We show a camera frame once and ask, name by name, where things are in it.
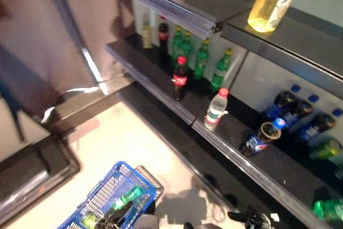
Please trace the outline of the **robot left hand black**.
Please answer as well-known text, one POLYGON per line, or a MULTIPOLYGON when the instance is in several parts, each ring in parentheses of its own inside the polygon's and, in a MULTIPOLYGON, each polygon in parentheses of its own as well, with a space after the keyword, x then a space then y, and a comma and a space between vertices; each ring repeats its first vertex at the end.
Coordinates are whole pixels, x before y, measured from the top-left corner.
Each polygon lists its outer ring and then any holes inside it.
POLYGON ((132 207, 133 202, 130 201, 122 208, 118 210, 114 210, 113 208, 110 209, 109 212, 105 215, 104 218, 101 218, 97 224, 95 225, 95 229, 102 229, 102 228, 119 228, 125 222, 125 214, 130 210, 132 207))

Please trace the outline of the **robot right hand black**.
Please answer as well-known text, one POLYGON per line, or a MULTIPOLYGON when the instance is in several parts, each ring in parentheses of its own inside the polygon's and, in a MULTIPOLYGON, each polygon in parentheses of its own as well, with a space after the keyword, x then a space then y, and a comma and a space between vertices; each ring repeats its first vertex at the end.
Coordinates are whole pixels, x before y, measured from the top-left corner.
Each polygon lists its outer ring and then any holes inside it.
POLYGON ((246 229, 272 229, 277 228, 277 223, 280 223, 280 217, 277 213, 266 215, 257 211, 228 211, 227 215, 234 221, 244 223, 246 229))

